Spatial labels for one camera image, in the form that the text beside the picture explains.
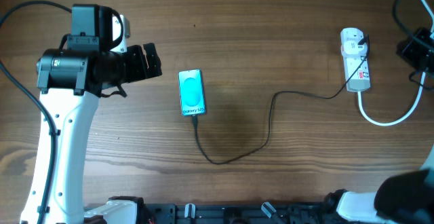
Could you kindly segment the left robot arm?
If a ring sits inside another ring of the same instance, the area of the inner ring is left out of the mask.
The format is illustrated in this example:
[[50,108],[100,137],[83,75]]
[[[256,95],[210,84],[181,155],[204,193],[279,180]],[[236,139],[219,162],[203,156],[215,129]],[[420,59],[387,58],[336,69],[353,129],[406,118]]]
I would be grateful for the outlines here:
[[121,15],[110,7],[76,4],[71,33],[37,62],[42,108],[39,146],[22,223],[149,223],[142,198],[116,196],[86,213],[83,171],[94,114],[106,89],[125,96],[123,84],[158,77],[155,45],[125,45]]

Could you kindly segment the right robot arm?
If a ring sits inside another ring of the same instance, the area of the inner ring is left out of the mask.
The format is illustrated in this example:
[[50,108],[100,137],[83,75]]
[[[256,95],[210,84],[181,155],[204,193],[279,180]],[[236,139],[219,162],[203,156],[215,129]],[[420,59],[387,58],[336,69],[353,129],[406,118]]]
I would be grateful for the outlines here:
[[[344,60],[347,90],[357,95],[359,111],[375,126],[396,126],[416,110],[426,90],[425,78],[433,72],[432,33],[419,28],[397,46],[397,54],[420,74],[418,90],[410,109],[392,122],[373,120],[363,106],[363,92],[370,88],[367,54],[369,38],[356,28],[341,31],[341,53]],[[433,222],[433,154],[430,153],[417,171],[388,178],[377,191],[357,193],[339,189],[329,193],[318,205],[323,223],[432,223]]]

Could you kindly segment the light blue smartphone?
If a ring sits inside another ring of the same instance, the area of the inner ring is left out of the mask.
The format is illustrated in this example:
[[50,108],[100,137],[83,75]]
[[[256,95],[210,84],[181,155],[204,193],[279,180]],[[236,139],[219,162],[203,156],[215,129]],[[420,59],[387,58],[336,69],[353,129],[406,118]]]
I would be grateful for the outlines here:
[[193,69],[178,73],[180,107],[183,116],[206,113],[201,71]]

